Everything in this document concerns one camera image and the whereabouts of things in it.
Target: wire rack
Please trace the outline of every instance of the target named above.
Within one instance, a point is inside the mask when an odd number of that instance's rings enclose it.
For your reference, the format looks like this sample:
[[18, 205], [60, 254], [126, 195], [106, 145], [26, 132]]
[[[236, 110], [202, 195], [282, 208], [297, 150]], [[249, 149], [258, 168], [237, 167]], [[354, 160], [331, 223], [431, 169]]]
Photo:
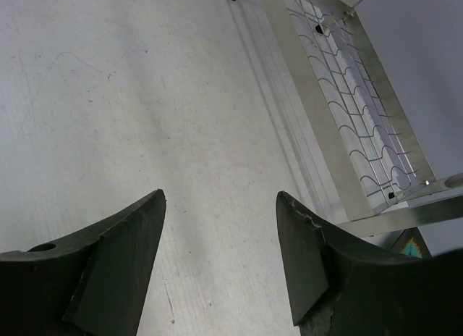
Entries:
[[[343, 19], [313, 0], [284, 0], [374, 213], [419, 184]], [[331, 21], [329, 30], [320, 26]]]

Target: metal rack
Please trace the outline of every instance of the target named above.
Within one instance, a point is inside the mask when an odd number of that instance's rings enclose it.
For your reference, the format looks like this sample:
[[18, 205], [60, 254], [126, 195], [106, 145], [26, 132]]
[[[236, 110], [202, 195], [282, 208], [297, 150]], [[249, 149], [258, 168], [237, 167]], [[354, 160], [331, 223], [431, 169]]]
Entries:
[[[355, 13], [363, 0], [261, 1], [349, 221], [463, 185], [463, 174], [436, 180]], [[378, 233], [369, 228], [362, 235]]]

